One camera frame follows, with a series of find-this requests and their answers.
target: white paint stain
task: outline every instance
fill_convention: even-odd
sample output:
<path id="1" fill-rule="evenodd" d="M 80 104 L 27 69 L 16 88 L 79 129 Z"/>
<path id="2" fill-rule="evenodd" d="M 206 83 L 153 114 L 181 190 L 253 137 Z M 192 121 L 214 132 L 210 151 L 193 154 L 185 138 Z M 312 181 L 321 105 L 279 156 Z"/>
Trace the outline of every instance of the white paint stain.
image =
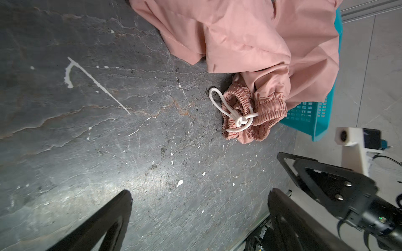
<path id="1" fill-rule="evenodd" d="M 179 180 L 176 187 L 178 188 L 181 184 L 183 184 L 183 180 Z"/>
<path id="2" fill-rule="evenodd" d="M 150 119 L 150 118 L 152 118 L 152 117 L 147 118 L 147 119 L 139 126 L 139 128 L 138 128 L 135 132 L 133 132 L 132 134 L 130 134 L 129 136 L 131 136 L 131 135 L 133 135 L 134 133 L 138 132 L 138 130 L 142 127 L 142 125 L 143 125 L 148 119 Z"/>
<path id="3" fill-rule="evenodd" d="M 112 97 L 119 105 L 121 105 L 121 107 L 123 107 L 126 112 L 130 115 L 130 112 L 115 98 L 113 97 L 113 95 L 110 94 L 110 92 L 108 92 L 108 90 L 106 90 L 105 87 L 103 87 L 98 81 L 96 81 L 96 79 L 94 79 L 94 77 L 92 77 L 91 74 L 89 74 L 84 68 L 82 68 L 82 66 L 80 66 L 77 62 L 75 62 L 74 60 L 72 60 L 70 57 L 67 57 L 68 60 L 70 60 L 70 64 L 66 67 L 66 75 L 64 77 L 64 82 L 67 84 L 67 88 L 73 88 L 73 84 L 70 80 L 70 72 L 71 72 L 71 68 L 73 68 L 73 66 L 77 67 L 78 69 L 80 69 L 81 71 L 83 71 L 90 79 L 92 79 L 92 81 L 102 90 L 104 91 L 107 95 L 109 95 L 110 97 Z"/>

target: gray tile floor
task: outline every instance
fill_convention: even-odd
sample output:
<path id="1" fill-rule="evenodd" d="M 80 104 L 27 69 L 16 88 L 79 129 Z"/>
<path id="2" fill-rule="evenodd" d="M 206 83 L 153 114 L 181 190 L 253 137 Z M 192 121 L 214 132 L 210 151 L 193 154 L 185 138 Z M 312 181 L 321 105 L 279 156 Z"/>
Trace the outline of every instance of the gray tile floor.
<path id="1" fill-rule="evenodd" d="M 336 127 L 365 127 L 382 131 L 393 148 L 386 155 L 402 161 L 402 10 L 344 24 L 340 71 L 336 82 L 331 124 L 319 142 L 297 133 L 295 154 L 340 165 L 341 147 L 334 142 Z M 370 176 L 379 196 L 395 204 L 402 192 L 402 169 L 386 159 L 372 164 Z M 334 234 L 337 220 L 291 183 L 292 197 Z M 357 251 L 366 251 L 363 234 L 342 227 L 343 240 Z M 375 239 L 371 250 L 377 250 Z"/>
<path id="2" fill-rule="evenodd" d="M 345 10 L 360 4 L 365 4 L 368 2 L 371 2 L 373 0 L 343 0 L 341 5 L 340 5 L 340 9 L 341 10 Z"/>
<path id="3" fill-rule="evenodd" d="M 296 131 L 225 140 L 206 91 L 232 75 L 171 56 L 127 1 L 0 0 L 0 27 L 0 250 L 46 250 L 122 189 L 122 250 L 225 250 L 287 191 Z M 128 111 L 77 67 L 69 88 L 68 57 Z"/>

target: blue plastic basket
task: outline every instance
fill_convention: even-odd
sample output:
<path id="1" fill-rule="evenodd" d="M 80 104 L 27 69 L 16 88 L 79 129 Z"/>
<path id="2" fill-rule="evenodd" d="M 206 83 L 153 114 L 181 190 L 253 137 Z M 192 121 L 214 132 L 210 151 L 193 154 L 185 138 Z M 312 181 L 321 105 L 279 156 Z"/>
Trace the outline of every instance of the blue plastic basket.
<path id="1" fill-rule="evenodd" d="M 339 33 L 339 51 L 342 41 L 342 18 L 340 10 L 336 10 L 335 29 Z M 285 124 L 298 131 L 311 135 L 312 141 L 320 140 L 327 132 L 331 120 L 332 102 L 334 100 L 335 83 L 328 93 L 324 103 L 302 102 L 297 107 L 287 112 L 287 117 L 281 120 Z"/>

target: white drawstring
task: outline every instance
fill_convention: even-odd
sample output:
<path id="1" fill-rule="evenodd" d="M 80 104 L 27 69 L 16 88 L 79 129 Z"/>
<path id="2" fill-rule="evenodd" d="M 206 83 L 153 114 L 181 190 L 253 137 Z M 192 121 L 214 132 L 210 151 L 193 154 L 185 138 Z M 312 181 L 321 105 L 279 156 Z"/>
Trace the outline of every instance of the white drawstring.
<path id="1" fill-rule="evenodd" d="M 216 92 L 218 93 L 219 97 L 221 98 L 222 102 L 225 104 L 226 108 L 229 110 L 230 114 L 225 112 L 216 102 L 215 100 L 213 100 L 212 98 L 212 92 Z M 226 116 L 230 117 L 231 119 L 233 119 L 235 121 L 236 127 L 240 127 L 242 124 L 245 124 L 244 127 L 241 127 L 239 129 L 226 129 L 227 132 L 230 133 L 238 133 L 241 132 L 243 130 L 246 130 L 253 121 L 254 117 L 258 116 L 258 112 L 254 113 L 253 109 L 251 108 L 251 105 L 249 107 L 250 110 L 250 114 L 246 115 L 246 116 L 240 116 L 236 110 L 233 110 L 233 108 L 226 102 L 224 96 L 222 95 L 221 91 L 219 91 L 217 88 L 213 87 L 209 90 L 209 99 L 211 100 L 211 102 L 213 103 L 213 105 L 218 108 L 218 110 L 220 110 L 223 114 L 225 114 Z"/>

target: pink garment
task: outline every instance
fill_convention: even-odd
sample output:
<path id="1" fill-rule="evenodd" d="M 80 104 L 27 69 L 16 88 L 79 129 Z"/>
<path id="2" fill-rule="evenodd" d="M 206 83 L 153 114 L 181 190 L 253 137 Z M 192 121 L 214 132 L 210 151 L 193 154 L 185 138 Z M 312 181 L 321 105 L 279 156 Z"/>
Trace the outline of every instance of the pink garment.
<path id="1" fill-rule="evenodd" d="M 338 72 L 334 20 L 341 1 L 130 3 L 159 29 L 173 55 L 192 65 L 206 56 L 211 73 L 240 72 L 224 97 L 243 115 L 251 105 L 259 116 L 246 130 L 224 132 L 224 137 L 245 144 L 265 139 L 270 128 L 298 103 L 324 101 Z M 235 126 L 232 119 L 223 117 L 224 130 Z"/>

